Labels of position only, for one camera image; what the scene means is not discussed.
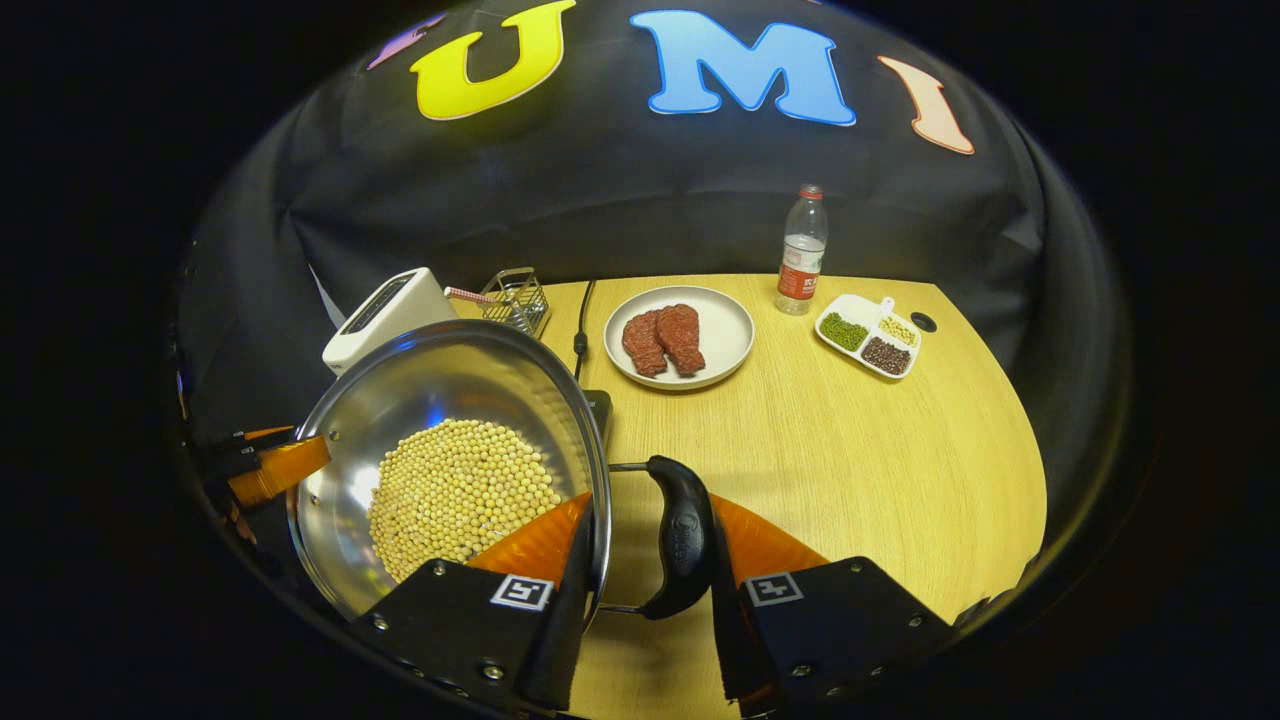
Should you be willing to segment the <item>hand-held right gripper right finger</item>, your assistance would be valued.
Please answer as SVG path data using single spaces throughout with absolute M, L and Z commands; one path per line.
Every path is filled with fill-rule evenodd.
M 829 560 L 739 503 L 710 505 L 716 650 L 741 717 L 833 717 L 951 643 L 952 625 L 872 559 Z

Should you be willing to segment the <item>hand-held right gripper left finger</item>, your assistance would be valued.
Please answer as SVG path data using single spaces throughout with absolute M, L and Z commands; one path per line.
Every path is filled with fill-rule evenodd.
M 349 624 L 413 679 L 495 716 L 567 710 L 588 606 L 593 496 L 470 564 L 433 559 Z

